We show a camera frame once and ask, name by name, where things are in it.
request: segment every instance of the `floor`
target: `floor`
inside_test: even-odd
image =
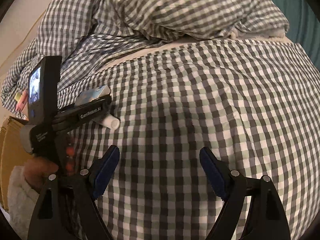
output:
[[[0,84],[23,49],[34,39],[51,0],[15,0],[0,22]],[[0,106],[0,124],[9,111]]]

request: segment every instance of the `crumpled duvet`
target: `crumpled duvet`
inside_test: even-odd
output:
[[[14,95],[44,55],[62,55],[59,91],[104,64],[188,34],[198,40],[266,32],[283,36],[289,24],[271,0],[53,0],[36,38],[10,68],[2,104],[15,112]]]

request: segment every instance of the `checkered blanket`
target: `checkered blanket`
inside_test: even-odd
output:
[[[110,87],[120,128],[90,122],[72,135],[79,169],[111,144],[120,148],[97,201],[114,239],[205,239],[223,203],[199,163],[204,146],[244,176],[272,178],[293,240],[319,210],[320,74],[300,45],[214,39],[97,72],[185,33],[225,38],[232,28],[254,33],[288,23],[270,0],[53,0],[10,69],[1,98],[11,111],[43,55],[64,59],[59,107],[83,90]],[[248,208],[249,199],[234,238]]]

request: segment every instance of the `display screen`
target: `display screen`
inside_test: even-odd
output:
[[[29,83],[29,104],[40,99],[40,70],[39,67],[30,77]]]

